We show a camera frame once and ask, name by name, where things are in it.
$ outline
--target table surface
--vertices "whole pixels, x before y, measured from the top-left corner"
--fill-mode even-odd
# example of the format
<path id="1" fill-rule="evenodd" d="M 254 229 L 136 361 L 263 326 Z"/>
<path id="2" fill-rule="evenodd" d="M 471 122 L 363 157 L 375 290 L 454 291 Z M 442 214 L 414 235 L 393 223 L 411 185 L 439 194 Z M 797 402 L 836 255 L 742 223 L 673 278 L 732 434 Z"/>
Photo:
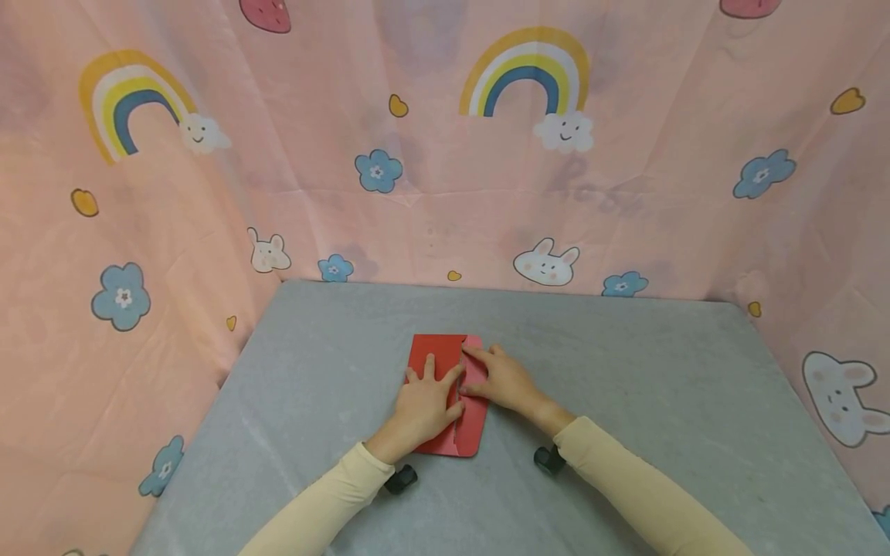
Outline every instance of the table surface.
<path id="1" fill-rule="evenodd" d="M 392 409 L 413 334 L 478 334 L 705 504 L 761 556 L 890 545 L 744 314 L 726 303 L 287 282 L 133 548 L 234 556 Z M 337 556 L 651 554 L 546 438 L 491 408 L 471 459 L 411 455 Z"/>

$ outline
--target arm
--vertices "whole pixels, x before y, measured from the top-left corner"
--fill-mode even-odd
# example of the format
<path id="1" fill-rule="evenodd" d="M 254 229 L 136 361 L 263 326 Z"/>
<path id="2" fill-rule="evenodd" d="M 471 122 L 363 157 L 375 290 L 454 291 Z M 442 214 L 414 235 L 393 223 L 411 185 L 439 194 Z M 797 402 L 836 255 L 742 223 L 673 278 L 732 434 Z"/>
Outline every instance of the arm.
<path id="1" fill-rule="evenodd" d="M 467 349 L 489 379 L 461 390 L 483 396 L 528 418 L 554 439 L 560 455 L 609 499 L 658 554 L 753 556 L 711 512 L 663 473 L 631 454 L 586 417 L 576 417 L 545 396 L 528 372 L 500 346 Z"/>
<path id="2" fill-rule="evenodd" d="M 340 529 L 389 479 L 392 465 L 435 438 L 464 412 L 461 402 L 447 407 L 448 391 L 464 372 L 452 368 L 436 382 L 433 355 L 424 378 L 408 369 L 392 417 L 364 444 L 353 447 L 334 468 L 291 500 L 241 550 L 239 556 L 319 556 Z"/>

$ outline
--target pink fabric backdrop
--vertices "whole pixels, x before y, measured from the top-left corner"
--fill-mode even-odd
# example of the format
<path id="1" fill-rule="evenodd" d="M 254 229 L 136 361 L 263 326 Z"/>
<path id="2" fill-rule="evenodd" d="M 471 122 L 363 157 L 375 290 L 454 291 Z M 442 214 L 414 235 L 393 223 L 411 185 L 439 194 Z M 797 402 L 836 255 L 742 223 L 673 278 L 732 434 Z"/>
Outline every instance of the pink fabric backdrop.
<path id="1" fill-rule="evenodd" d="M 240 4 L 0 5 L 0 552 L 126 553 L 287 278 L 736 302 L 890 530 L 886 0 Z"/>

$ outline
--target cream sleeve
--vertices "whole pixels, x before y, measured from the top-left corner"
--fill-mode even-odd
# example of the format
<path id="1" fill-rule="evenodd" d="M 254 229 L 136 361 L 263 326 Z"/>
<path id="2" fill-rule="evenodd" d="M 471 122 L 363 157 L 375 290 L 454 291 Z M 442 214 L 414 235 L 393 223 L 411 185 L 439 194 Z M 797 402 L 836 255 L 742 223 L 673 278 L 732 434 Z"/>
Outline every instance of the cream sleeve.
<path id="1" fill-rule="evenodd" d="M 239 556 L 320 556 L 394 472 L 356 444 L 266 523 Z"/>
<path id="2" fill-rule="evenodd" d="M 575 419 L 554 442 L 658 554 L 753 556 L 704 506 L 590 419 Z"/>

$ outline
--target rainbow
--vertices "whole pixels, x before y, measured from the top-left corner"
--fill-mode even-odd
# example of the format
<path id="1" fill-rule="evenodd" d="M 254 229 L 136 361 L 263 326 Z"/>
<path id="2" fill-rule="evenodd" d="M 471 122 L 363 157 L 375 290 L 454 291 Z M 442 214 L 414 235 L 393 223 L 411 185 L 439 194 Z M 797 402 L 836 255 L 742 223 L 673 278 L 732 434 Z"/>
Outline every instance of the rainbow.
<path id="1" fill-rule="evenodd" d="M 521 79 L 544 87 L 547 114 L 580 112 L 588 71 L 587 53 L 574 36 L 551 27 L 519 29 L 499 38 L 473 66 L 460 95 L 460 113 L 494 116 L 500 94 Z"/>
<path id="2" fill-rule="evenodd" d="M 156 102 L 178 125 L 197 112 L 179 81 L 138 50 L 108 52 L 96 58 L 80 77 L 80 103 L 90 131 L 110 164 L 139 150 L 130 134 L 130 114 L 143 104 Z"/>

